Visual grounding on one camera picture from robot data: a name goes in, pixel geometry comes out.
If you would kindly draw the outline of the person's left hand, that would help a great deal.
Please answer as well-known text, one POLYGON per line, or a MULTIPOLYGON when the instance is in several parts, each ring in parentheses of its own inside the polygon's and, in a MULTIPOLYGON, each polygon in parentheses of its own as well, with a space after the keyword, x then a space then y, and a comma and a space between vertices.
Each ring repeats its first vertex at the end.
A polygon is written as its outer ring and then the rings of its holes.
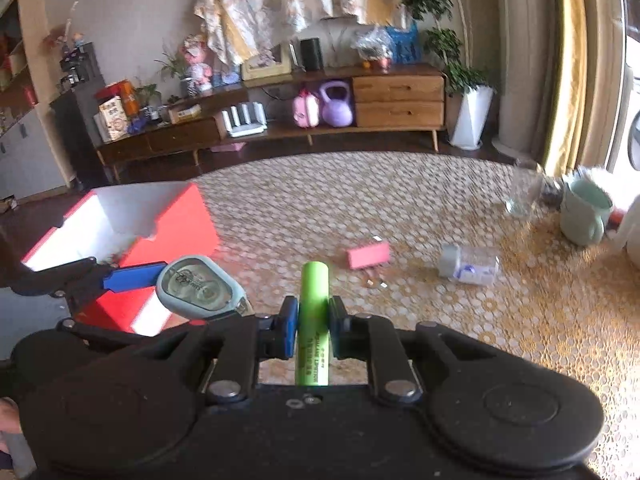
POLYGON ((21 434, 20 413, 17 405, 8 398, 0 399, 0 450, 2 453, 10 454, 6 436, 9 434, 21 434))

